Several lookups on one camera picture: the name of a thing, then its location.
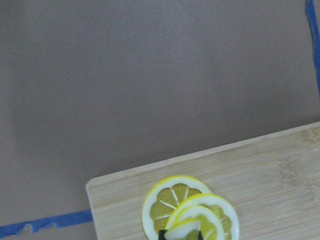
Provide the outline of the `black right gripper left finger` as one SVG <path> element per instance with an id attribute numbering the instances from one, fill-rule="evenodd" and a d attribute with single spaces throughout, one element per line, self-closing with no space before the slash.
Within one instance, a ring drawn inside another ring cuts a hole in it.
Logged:
<path id="1" fill-rule="evenodd" d="M 158 232 L 158 240 L 167 240 L 166 239 L 166 232 L 167 232 L 167 230 L 160 230 Z"/>

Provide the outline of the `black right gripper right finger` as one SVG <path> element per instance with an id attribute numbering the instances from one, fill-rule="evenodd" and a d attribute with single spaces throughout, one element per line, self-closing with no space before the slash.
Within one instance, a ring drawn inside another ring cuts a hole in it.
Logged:
<path id="1" fill-rule="evenodd" d="M 202 232 L 201 232 L 201 231 L 199 231 L 199 232 L 198 232 L 198 237 L 197 237 L 197 239 L 198 239 L 198 240 L 204 240 L 204 238 L 203 238 L 203 235 L 202 235 Z"/>

